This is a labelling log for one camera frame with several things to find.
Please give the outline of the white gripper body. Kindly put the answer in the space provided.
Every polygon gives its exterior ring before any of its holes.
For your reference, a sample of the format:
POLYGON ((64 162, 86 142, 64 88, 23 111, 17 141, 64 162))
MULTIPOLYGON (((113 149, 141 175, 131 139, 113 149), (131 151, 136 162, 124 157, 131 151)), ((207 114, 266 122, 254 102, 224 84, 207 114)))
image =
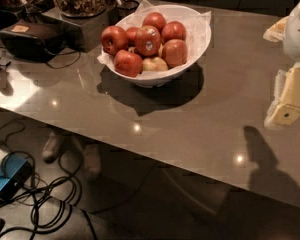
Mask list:
POLYGON ((300 2, 291 11, 286 22, 283 49, 295 62, 300 62, 300 2))

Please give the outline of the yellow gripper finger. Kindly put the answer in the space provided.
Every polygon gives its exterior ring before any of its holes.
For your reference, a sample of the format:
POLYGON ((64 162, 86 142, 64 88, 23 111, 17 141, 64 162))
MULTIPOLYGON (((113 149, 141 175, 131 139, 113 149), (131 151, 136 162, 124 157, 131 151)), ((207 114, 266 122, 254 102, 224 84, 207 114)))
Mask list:
POLYGON ((275 77, 274 100, 264 120, 268 129, 279 130, 300 118, 300 62, 275 77))
POLYGON ((268 28, 264 32, 263 38, 270 42, 283 41, 287 21, 288 21, 288 16, 274 23, 270 28, 268 28))

